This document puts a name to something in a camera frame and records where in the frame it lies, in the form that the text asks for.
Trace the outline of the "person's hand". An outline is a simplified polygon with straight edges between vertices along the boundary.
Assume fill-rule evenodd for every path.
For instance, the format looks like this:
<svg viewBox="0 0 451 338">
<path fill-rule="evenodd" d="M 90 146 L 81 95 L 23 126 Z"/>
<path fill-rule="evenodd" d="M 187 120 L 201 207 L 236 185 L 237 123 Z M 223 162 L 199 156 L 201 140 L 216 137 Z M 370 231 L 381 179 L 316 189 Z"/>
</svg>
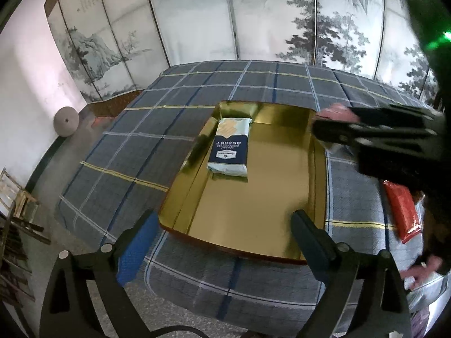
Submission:
<svg viewBox="0 0 451 338">
<path fill-rule="evenodd" d="M 431 255 L 426 263 L 421 263 L 417 266 L 411 266 L 409 269 L 400 271 L 402 280 L 413 279 L 407 286 L 407 289 L 412 291 L 421 286 L 431 274 L 436 272 L 443 264 L 443 260 L 438 256 Z"/>
</svg>

